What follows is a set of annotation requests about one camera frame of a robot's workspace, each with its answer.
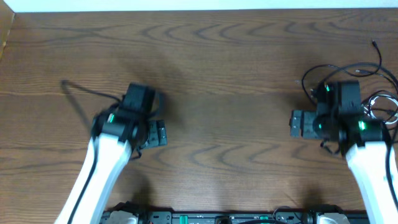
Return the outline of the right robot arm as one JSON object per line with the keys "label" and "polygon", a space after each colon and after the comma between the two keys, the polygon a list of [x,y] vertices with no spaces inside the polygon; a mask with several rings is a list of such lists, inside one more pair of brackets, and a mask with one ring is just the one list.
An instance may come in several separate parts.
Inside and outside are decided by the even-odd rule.
{"label": "right robot arm", "polygon": [[290,135],[338,144],[361,192],[370,223],[397,222],[397,164],[393,140],[381,119],[366,116],[357,81],[315,90],[316,109],[293,110]]}

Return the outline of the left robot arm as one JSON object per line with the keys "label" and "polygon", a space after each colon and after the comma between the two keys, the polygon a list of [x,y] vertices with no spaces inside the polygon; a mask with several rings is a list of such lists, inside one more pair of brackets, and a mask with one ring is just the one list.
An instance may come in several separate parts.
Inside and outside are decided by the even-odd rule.
{"label": "left robot arm", "polygon": [[130,83],[122,98],[93,118],[83,166],[56,223],[100,222],[127,163],[144,149],[167,145],[165,122],[156,119],[163,104],[160,91]]}

